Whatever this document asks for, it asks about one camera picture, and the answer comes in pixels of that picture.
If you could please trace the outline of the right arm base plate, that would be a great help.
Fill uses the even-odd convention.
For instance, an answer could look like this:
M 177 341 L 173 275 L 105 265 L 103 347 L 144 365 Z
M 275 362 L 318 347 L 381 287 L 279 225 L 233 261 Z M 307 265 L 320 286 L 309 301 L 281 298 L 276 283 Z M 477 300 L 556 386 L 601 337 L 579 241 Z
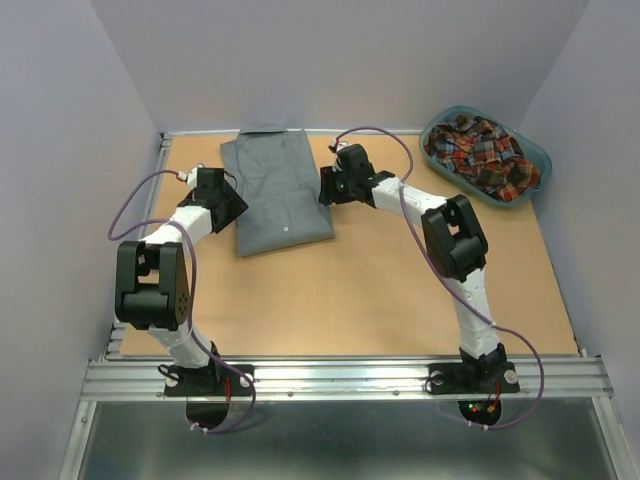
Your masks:
M 478 396 L 496 393 L 519 393 L 520 385 L 512 362 L 499 366 L 494 372 L 481 373 L 471 364 L 438 362 L 427 365 L 428 391 L 433 395 Z

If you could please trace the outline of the grey long sleeve shirt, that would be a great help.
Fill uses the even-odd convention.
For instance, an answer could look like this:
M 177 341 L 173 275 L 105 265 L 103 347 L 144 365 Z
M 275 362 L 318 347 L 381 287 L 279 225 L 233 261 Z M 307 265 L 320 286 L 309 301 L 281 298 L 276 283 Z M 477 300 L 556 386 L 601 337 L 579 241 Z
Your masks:
M 305 131 L 244 130 L 220 153 L 248 204 L 236 220 L 240 256 L 335 236 L 329 208 L 318 202 L 320 178 Z

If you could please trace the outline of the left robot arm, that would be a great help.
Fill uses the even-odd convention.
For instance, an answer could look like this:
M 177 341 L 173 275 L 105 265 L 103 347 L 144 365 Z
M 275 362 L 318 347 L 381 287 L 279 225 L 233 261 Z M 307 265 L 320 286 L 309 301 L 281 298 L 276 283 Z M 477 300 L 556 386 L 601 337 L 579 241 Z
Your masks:
M 220 358 L 216 345 L 195 325 L 196 244 L 235 221 L 248 206 L 234 189 L 232 175 L 199 164 L 174 172 L 187 196 L 156 230 L 139 240 L 108 233 L 118 242 L 115 315 L 154 338 L 171 361 L 159 366 L 167 396 L 230 396 L 235 386 L 252 389 L 250 372 Z

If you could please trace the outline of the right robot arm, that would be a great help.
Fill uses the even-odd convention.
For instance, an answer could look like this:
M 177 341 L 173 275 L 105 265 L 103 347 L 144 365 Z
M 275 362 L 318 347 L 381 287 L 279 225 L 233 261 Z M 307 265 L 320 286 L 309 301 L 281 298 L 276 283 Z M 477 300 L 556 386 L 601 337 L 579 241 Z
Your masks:
M 402 216 L 437 279 L 453 297 L 461 364 L 438 367 L 435 386 L 462 392 L 500 388 L 510 364 L 486 294 L 488 242 L 469 199 L 429 194 L 389 171 L 377 171 L 360 144 L 334 142 L 330 151 L 335 161 L 320 169 L 320 203 L 358 201 Z

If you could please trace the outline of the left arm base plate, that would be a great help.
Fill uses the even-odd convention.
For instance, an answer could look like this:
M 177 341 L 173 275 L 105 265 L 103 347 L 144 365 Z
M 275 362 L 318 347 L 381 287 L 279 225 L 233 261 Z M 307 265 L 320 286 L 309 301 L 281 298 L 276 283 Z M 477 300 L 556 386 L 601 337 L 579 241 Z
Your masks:
M 200 369 L 161 364 L 158 372 L 165 380 L 166 397 L 250 397 L 254 366 L 240 364 L 236 369 L 241 375 L 216 364 Z

